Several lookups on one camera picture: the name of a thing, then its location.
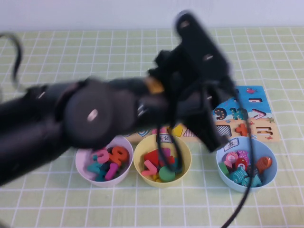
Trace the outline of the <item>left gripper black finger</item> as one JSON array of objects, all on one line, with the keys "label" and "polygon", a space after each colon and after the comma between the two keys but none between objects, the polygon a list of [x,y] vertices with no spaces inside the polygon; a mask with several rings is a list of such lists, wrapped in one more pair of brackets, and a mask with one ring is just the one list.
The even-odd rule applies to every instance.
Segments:
[{"label": "left gripper black finger", "polygon": [[170,77],[187,66],[187,61],[179,50],[161,50],[154,62],[156,67],[149,69],[148,74],[157,79]]},{"label": "left gripper black finger", "polygon": [[185,100],[187,83],[183,77],[165,77],[163,79],[164,92],[169,105]]}]

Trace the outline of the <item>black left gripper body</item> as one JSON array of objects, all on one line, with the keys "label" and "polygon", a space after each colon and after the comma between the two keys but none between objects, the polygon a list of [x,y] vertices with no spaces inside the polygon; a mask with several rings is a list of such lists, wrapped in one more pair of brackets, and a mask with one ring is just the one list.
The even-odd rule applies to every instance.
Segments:
[{"label": "black left gripper body", "polygon": [[180,44],[175,85],[177,116],[210,115],[219,104],[235,95],[230,66],[212,37],[190,11],[182,11],[175,22]]}]

